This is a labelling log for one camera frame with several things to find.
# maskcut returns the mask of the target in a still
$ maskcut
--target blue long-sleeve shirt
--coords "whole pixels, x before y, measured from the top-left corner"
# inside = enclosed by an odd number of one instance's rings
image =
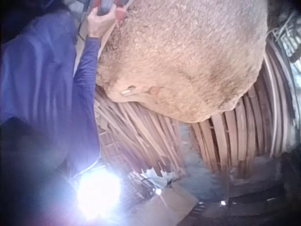
[[[99,157],[94,115],[99,39],[88,38],[73,77],[76,29],[48,14],[1,46],[1,122],[17,117],[60,148],[74,176]]]

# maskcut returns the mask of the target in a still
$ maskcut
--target hand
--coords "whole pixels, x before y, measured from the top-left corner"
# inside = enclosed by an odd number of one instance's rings
[[[98,7],[95,7],[88,15],[88,35],[100,39],[116,21],[116,5],[113,4],[109,13],[104,16],[98,16],[97,11]]]

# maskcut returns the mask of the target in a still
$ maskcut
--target blue shirt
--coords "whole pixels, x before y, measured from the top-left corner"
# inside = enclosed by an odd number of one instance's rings
[[[74,176],[100,147],[94,92],[100,40],[88,38],[73,77],[76,29],[68,12],[48,14],[1,46],[1,122],[17,117],[61,149]]]

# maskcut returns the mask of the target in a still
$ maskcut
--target person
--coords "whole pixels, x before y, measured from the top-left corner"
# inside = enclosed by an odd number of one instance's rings
[[[73,76],[77,29],[69,11],[32,21],[1,46],[1,225],[77,225],[75,177],[99,159],[94,115],[101,37],[115,22],[92,9]]]

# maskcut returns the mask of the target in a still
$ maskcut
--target bright light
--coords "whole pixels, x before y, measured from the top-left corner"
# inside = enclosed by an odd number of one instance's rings
[[[101,169],[82,176],[78,205],[88,219],[105,217],[118,203],[119,195],[119,178],[106,169]]]
[[[157,194],[157,195],[161,195],[161,193],[162,193],[162,190],[161,190],[161,189],[156,189],[156,194]]]

